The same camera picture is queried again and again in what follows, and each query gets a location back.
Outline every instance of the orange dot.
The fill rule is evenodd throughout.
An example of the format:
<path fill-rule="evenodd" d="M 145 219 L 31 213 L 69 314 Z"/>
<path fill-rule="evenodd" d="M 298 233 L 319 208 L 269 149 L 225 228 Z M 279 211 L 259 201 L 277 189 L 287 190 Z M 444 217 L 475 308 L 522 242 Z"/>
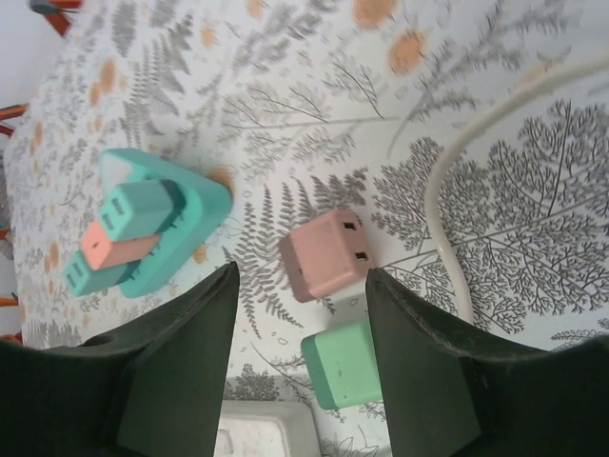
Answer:
<path fill-rule="evenodd" d="M 55 242 L 51 243 L 51 245 L 50 245 L 49 259 L 50 259 L 50 264 L 53 267 L 57 267 L 57 264 L 59 264 L 59 247 L 57 246 L 57 243 L 55 243 Z"/>
<path fill-rule="evenodd" d="M 407 74 L 422 61 L 427 40 L 417 31 L 400 35 L 389 50 L 389 67 L 395 74 Z"/>
<path fill-rule="evenodd" d="M 207 246 L 200 245 L 192 254 L 192 258 L 194 259 L 195 263 L 202 264 L 205 260 L 207 260 Z"/>
<path fill-rule="evenodd" d="M 110 92 L 114 88 L 116 81 L 116 64 L 114 59 L 110 57 L 102 66 L 102 71 L 99 76 L 99 84 L 101 90 L 105 93 Z"/>
<path fill-rule="evenodd" d="M 101 95 L 100 87 L 98 83 L 93 83 L 91 89 L 88 91 L 88 101 L 92 107 L 96 107 L 99 103 L 99 97 Z"/>
<path fill-rule="evenodd" d="M 34 129 L 34 143 L 36 146 L 40 146 L 42 143 L 44 128 L 42 122 L 36 123 L 36 128 Z"/>
<path fill-rule="evenodd" d="M 258 19 L 263 14 L 262 0 L 247 0 L 247 12 L 251 17 Z"/>
<path fill-rule="evenodd" d="M 227 166 L 221 165 L 212 169 L 206 177 L 218 184 L 222 184 L 228 189 L 231 195 L 235 194 L 235 181 Z"/>
<path fill-rule="evenodd" d="M 355 0 L 353 20 L 362 29 L 374 29 L 396 8 L 398 0 Z"/>
<path fill-rule="evenodd" d="M 201 29 L 201 42 L 206 48 L 213 45 L 216 39 L 216 30 L 212 26 L 205 26 Z"/>

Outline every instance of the square hole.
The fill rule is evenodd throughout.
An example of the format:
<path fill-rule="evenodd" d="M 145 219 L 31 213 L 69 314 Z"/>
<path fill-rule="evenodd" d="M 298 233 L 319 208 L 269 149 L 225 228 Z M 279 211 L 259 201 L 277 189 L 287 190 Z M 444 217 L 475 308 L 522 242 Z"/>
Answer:
<path fill-rule="evenodd" d="M 114 224 L 112 224 L 112 221 L 110 221 L 110 216 L 104 214 L 102 216 L 102 219 L 104 219 L 104 224 L 106 224 L 106 227 L 108 227 L 108 229 L 114 230 Z"/>
<path fill-rule="evenodd" d="M 114 209 L 116 209 L 116 212 L 118 212 L 120 216 L 125 214 L 125 210 L 123 209 L 123 205 L 121 205 L 121 202 L 118 201 L 118 198 L 113 198 L 112 199 L 112 205 L 114 206 Z"/>
<path fill-rule="evenodd" d="M 80 266 L 78 264 L 72 264 L 72 266 L 74 267 L 74 271 L 76 271 L 76 274 L 82 278 L 83 271 L 80 269 Z"/>

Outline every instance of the table surface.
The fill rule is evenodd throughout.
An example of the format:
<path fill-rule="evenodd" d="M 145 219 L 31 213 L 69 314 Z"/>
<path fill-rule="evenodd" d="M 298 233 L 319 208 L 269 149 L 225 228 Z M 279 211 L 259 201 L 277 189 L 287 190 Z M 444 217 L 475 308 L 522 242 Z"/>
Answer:
<path fill-rule="evenodd" d="M 86 2 L 6 150 L 27 344 L 76 345 L 235 260 L 226 398 L 306 402 L 324 455 L 381 455 L 383 404 L 321 411 L 300 354 L 365 315 L 363 285 L 297 303 L 278 241 L 354 209 L 379 264 L 454 311 L 422 212 L 435 158 L 517 85 L 604 47 L 608 15 L 603 0 Z M 449 172 L 442 218 L 481 328 L 540 348 L 609 328 L 608 89 L 602 74 L 556 90 Z M 158 293 L 74 298 L 61 273 L 102 201 L 99 153 L 127 146 L 224 183 L 234 210 Z"/>

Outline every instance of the pink block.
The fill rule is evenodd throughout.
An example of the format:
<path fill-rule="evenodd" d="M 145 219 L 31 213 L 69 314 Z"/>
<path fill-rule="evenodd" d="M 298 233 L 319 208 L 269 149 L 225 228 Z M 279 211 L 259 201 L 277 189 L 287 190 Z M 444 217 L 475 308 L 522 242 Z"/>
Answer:
<path fill-rule="evenodd" d="M 296 228 L 279 244 L 294 296 L 322 298 L 376 267 L 357 214 L 337 209 Z"/>
<path fill-rule="evenodd" d="M 129 241 L 111 241 L 99 221 L 88 226 L 81 247 L 91 269 L 110 268 L 146 257 L 161 240 L 160 235 Z"/>

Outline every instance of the green cube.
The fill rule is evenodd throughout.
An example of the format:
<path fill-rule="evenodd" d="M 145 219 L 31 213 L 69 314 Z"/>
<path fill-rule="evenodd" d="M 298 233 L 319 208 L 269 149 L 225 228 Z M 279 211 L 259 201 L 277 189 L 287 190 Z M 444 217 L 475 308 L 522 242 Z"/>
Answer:
<path fill-rule="evenodd" d="M 353 407 L 383 399 L 370 321 L 307 336 L 301 342 L 315 395 L 323 409 Z"/>

